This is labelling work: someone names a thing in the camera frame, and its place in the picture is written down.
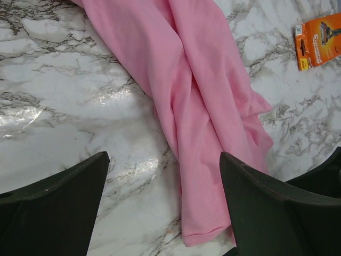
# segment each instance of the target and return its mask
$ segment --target marble surface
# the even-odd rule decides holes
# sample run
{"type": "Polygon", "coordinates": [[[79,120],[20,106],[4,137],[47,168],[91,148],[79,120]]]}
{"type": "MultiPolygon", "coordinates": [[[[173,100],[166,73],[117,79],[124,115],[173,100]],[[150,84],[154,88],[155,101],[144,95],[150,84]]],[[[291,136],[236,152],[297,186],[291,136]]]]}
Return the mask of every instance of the marble surface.
{"type": "MultiPolygon", "coordinates": [[[[340,145],[341,59],[297,68],[293,27],[333,13],[329,0],[216,0],[251,85],[273,106],[271,174],[288,180],[340,145]]],[[[107,150],[111,167],[89,256],[222,255],[227,234],[186,248],[178,166],[152,101],[62,0],[0,1],[0,193],[107,150]]]]}

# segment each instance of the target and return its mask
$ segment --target orange package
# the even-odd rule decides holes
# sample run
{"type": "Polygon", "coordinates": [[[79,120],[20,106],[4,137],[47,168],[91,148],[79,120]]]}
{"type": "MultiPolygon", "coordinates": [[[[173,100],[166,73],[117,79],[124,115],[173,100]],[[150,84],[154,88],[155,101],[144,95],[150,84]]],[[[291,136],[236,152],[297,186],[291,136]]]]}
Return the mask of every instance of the orange package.
{"type": "Polygon", "coordinates": [[[341,13],[311,20],[295,28],[300,70],[317,67],[341,54],[341,13]]]}

